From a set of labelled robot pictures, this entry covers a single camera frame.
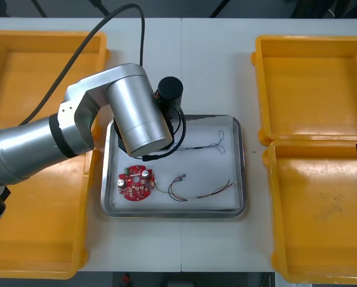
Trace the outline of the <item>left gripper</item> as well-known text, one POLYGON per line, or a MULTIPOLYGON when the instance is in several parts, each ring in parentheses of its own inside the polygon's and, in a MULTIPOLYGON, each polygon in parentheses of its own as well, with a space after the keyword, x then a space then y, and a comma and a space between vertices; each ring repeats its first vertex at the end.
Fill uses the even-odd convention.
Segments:
MULTIPOLYGON (((163 148, 159 149, 158 151, 167 151, 174 143, 175 143, 175 138, 174 138, 174 131, 173 131, 173 125, 172 125, 172 122, 170 119, 166 118, 166 124, 169 128, 169 131, 170 131, 170 134, 172 136, 172 141, 167 144, 166 146, 164 146, 163 148)), ((114 120, 113 121, 113 126, 114 126, 114 130, 115 132, 117 133, 117 137, 118 137, 118 147, 124 151, 124 152, 127 152, 126 151, 126 148, 125 148, 125 145, 124 145, 124 142, 122 140, 122 137, 120 135, 120 131, 118 129, 118 126, 117 126, 117 123, 116 121, 114 120)))

